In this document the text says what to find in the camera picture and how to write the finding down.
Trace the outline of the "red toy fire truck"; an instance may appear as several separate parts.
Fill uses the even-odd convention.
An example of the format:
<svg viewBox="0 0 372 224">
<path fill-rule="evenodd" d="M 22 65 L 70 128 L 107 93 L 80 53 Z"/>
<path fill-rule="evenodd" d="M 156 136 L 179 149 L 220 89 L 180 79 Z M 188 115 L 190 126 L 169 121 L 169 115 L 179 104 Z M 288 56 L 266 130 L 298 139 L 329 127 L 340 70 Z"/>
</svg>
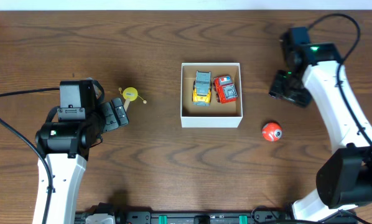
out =
<svg viewBox="0 0 372 224">
<path fill-rule="evenodd" d="M 216 92 L 216 100 L 221 104 L 230 103 L 237 100 L 238 94 L 231 77 L 221 75 L 213 79 L 213 88 Z"/>
</svg>

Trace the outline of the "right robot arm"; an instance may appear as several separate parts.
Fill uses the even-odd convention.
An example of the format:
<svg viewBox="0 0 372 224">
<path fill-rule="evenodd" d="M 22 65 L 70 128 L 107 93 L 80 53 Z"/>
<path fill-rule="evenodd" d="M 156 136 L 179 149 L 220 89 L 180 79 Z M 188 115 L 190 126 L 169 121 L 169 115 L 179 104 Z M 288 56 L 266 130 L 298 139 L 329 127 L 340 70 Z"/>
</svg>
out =
<svg viewBox="0 0 372 224">
<path fill-rule="evenodd" d="M 314 100 L 330 138 L 332 156 L 316 188 L 291 205 L 295 220 L 322 221 L 372 203 L 372 126 L 348 83 L 345 59 L 331 43 L 281 45 L 288 71 L 277 72 L 269 94 L 305 107 Z"/>
</svg>

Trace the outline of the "yellow wooden rattle drum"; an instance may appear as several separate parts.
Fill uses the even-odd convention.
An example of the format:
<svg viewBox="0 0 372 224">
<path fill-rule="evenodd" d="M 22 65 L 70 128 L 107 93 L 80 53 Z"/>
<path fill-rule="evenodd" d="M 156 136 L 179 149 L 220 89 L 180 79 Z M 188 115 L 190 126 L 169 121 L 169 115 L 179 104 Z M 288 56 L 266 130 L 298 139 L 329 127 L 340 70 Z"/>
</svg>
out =
<svg viewBox="0 0 372 224">
<path fill-rule="evenodd" d="M 136 88 L 134 87 L 127 87 L 125 89 L 122 89 L 121 87 L 118 88 L 118 91 L 120 92 L 120 94 L 123 96 L 123 98 L 125 99 L 125 102 L 123 104 L 123 107 L 124 107 L 124 110 L 127 111 L 128 110 L 128 107 L 130 105 L 130 103 L 132 101 L 135 101 L 137 99 L 141 99 L 142 102 L 144 104 L 147 103 L 147 101 L 141 97 L 137 91 Z"/>
</svg>

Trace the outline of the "yellow grey toy dump truck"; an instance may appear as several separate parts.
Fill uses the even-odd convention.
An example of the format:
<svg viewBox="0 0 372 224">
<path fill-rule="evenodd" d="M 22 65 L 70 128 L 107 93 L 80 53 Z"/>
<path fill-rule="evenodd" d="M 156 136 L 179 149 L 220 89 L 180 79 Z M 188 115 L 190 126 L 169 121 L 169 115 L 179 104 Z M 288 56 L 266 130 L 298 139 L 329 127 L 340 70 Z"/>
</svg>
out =
<svg viewBox="0 0 372 224">
<path fill-rule="evenodd" d="M 211 72 L 196 72 L 193 83 L 192 103 L 197 106 L 209 106 L 212 95 Z"/>
</svg>

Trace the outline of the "orange toy ball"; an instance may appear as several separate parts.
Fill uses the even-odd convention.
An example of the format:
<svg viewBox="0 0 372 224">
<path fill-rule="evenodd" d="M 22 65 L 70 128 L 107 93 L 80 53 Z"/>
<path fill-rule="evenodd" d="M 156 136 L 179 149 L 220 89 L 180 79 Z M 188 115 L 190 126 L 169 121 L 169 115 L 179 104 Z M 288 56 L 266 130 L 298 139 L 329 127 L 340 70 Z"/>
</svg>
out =
<svg viewBox="0 0 372 224">
<path fill-rule="evenodd" d="M 267 123 L 263 126 L 261 133 L 267 141 L 278 141 L 282 137 L 282 128 L 274 122 Z"/>
</svg>

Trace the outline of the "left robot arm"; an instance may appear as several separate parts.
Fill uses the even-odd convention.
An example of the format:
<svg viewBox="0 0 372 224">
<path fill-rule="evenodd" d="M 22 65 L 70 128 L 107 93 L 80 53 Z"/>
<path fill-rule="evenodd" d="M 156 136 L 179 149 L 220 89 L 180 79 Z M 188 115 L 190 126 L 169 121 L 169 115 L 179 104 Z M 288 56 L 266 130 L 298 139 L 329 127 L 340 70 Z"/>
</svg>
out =
<svg viewBox="0 0 372 224">
<path fill-rule="evenodd" d="M 90 148 L 101 135 L 129 123 L 130 100 L 99 104 L 95 96 L 64 96 L 58 120 L 47 120 L 36 134 L 39 186 L 34 223 L 73 223 Z"/>
</svg>

